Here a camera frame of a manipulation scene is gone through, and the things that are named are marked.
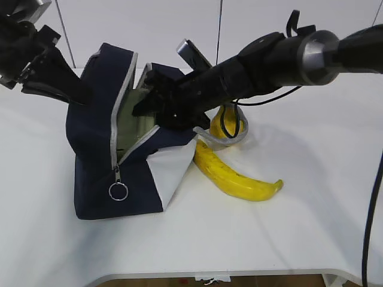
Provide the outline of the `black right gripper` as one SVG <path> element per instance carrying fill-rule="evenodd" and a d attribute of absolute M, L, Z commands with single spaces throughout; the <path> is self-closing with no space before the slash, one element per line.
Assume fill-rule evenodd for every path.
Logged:
<path fill-rule="evenodd" d="M 133 107 L 133 116 L 153 113 L 157 124 L 167 129 L 209 127 L 209 119 L 204 112 L 194 114 L 190 111 L 191 103 L 183 99 L 181 88 L 175 80 L 152 70 L 148 72 L 145 84 L 150 87 L 150 92 Z"/>

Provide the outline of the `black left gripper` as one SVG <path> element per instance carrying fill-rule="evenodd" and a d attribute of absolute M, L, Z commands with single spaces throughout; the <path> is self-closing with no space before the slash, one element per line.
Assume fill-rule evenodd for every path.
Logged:
<path fill-rule="evenodd" d="M 25 70 L 41 55 L 38 81 L 22 84 L 22 93 L 87 105 L 91 89 L 74 73 L 55 47 L 61 35 L 48 26 L 1 26 L 1 84 L 9 89 L 24 80 Z"/>

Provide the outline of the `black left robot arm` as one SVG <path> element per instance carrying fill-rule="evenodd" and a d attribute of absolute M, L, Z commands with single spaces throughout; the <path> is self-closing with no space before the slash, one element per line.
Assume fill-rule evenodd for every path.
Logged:
<path fill-rule="evenodd" d="M 90 103 L 92 91 L 56 47 L 59 39 L 47 25 L 36 30 L 31 22 L 1 15 L 1 85 L 12 90 L 21 84 L 25 94 L 79 105 Z"/>

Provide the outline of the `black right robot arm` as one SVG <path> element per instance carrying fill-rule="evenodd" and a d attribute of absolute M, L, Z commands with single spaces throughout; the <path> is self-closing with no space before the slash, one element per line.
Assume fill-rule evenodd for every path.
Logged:
<path fill-rule="evenodd" d="M 207 126 L 204 113 L 235 99 L 273 93 L 285 86 L 323 86 L 341 73 L 382 72 L 382 26 L 339 39 L 327 30 L 297 36 L 273 32 L 205 71 L 173 80 L 150 71 L 150 92 L 132 114 L 154 113 L 161 126 L 184 130 Z"/>

